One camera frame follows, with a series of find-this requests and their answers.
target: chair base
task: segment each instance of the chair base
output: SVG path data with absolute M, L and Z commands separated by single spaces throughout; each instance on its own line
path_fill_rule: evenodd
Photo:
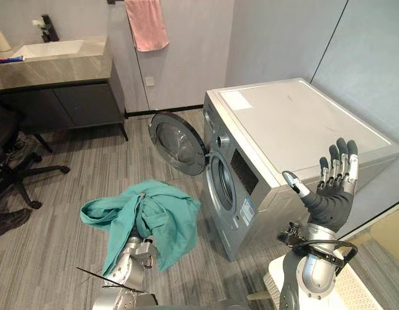
M 23 185 L 23 179 L 28 176 L 35 176 L 50 171 L 59 170 L 63 174 L 66 174 L 70 169 L 66 166 L 50 166 L 36 169 L 27 169 L 32 161 L 39 163 L 42 157 L 37 155 L 35 152 L 29 154 L 16 168 L 12 169 L 7 164 L 0 166 L 0 195 L 11 185 L 19 191 L 23 200 L 33 209 L 38 209 L 42 206 L 42 203 L 35 200 L 30 200 L 29 195 L 26 192 L 26 188 Z

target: toothpaste tube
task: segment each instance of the toothpaste tube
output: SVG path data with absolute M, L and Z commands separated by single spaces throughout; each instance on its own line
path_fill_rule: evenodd
M 13 58 L 0 57 L 0 63 L 17 63 L 19 61 L 25 61 L 25 57 L 24 56 L 13 57 Z

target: front-load washing machine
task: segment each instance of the front-load washing machine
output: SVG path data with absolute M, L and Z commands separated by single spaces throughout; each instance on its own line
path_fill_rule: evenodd
M 338 138 L 359 152 L 357 189 L 399 155 L 399 146 L 302 79 L 207 91 L 204 140 L 179 116 L 162 112 L 152 142 L 174 168 L 203 173 L 203 205 L 230 260 L 275 244 L 290 221 L 308 213 L 281 172 L 315 190 L 318 160 Z

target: light switch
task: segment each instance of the light switch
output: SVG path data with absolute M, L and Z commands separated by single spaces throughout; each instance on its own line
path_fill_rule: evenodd
M 153 76 L 145 76 L 145 85 L 146 86 L 155 86 L 155 81 Z

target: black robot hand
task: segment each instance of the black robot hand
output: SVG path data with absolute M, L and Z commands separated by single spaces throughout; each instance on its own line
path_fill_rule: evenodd
M 283 171 L 283 177 L 309 211 L 309 223 L 337 232 L 347 221 L 352 209 L 358 179 L 358 151 L 353 140 L 346 144 L 343 138 L 337 140 L 337 147 L 331 145 L 329 151 L 330 168 L 326 157 L 320 158 L 321 173 L 317 193 L 310 191 L 290 171 Z

